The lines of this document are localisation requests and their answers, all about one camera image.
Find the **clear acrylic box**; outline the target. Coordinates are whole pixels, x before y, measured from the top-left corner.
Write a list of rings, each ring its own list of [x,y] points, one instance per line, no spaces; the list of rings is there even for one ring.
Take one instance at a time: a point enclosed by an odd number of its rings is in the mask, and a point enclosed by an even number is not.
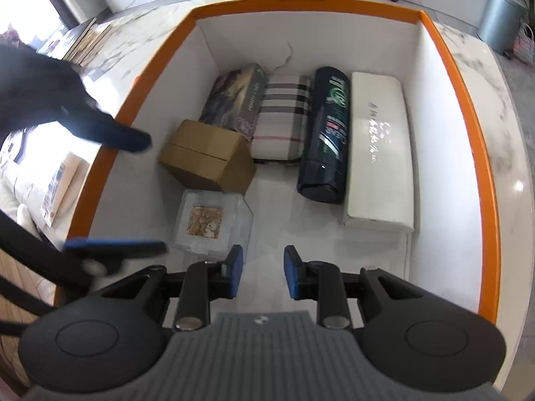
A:
[[[247,252],[253,219],[243,194],[188,189],[182,195],[171,246],[222,261],[234,245]]]

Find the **brown cardboard box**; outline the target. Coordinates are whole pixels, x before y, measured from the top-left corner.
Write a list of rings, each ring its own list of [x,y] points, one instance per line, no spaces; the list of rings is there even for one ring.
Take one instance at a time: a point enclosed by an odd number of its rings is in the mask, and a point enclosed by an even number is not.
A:
[[[246,194],[256,173],[239,133],[184,120],[163,146],[159,163],[190,189]]]

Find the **dark green shampoo bottle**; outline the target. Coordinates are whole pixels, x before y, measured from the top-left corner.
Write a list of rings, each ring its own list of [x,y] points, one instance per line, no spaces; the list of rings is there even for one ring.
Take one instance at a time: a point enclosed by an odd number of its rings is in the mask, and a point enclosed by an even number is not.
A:
[[[298,193],[309,200],[344,201],[350,105],[349,78],[331,66],[317,69],[297,184]]]

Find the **white long rectangular case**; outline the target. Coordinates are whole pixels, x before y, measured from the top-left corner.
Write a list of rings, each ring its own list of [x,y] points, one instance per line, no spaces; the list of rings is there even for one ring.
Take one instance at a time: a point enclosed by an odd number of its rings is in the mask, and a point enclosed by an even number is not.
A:
[[[414,231],[414,170],[401,82],[351,74],[350,141],[344,225]]]

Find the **dark illustrated card box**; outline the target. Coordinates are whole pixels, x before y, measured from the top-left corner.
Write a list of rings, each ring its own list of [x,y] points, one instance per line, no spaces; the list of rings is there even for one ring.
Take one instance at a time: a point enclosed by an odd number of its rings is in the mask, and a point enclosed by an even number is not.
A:
[[[250,141],[269,77],[257,63],[219,75],[199,122],[240,133]]]

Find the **plaid fabric case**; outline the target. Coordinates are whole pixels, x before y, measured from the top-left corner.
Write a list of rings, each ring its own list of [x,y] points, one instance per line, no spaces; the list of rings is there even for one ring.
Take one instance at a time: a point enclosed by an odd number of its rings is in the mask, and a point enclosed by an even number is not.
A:
[[[300,161],[310,108],[311,82],[306,76],[270,76],[250,142],[254,161]]]

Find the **orange cardboard box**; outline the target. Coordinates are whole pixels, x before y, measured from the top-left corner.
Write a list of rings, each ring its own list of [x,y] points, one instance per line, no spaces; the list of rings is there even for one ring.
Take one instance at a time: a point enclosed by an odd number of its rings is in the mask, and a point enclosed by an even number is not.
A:
[[[284,252],[382,269],[496,321],[501,244],[488,149],[430,18],[363,0],[193,9],[118,112],[149,149],[100,148],[70,238],[157,240],[169,272],[244,268],[211,312],[313,311]]]

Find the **stack of books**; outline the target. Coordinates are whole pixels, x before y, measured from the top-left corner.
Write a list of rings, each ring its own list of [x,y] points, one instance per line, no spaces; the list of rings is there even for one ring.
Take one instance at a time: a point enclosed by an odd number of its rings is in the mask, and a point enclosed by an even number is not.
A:
[[[87,24],[81,33],[66,35],[48,55],[67,61],[78,74],[96,82],[117,55],[112,51],[112,43],[120,31],[115,22]]]

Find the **woven pastel handbag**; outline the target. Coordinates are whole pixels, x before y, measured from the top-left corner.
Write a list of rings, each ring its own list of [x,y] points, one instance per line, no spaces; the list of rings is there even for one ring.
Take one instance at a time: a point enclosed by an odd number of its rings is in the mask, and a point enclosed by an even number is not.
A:
[[[525,64],[530,66],[534,65],[534,32],[527,23],[521,23],[521,27],[513,45],[513,54]]]

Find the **grey metal trash bin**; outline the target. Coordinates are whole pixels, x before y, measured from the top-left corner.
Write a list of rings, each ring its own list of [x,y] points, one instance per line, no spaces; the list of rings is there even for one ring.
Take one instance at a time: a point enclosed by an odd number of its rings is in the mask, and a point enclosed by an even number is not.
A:
[[[526,12],[524,0],[487,0],[477,36],[496,53],[510,51]]]

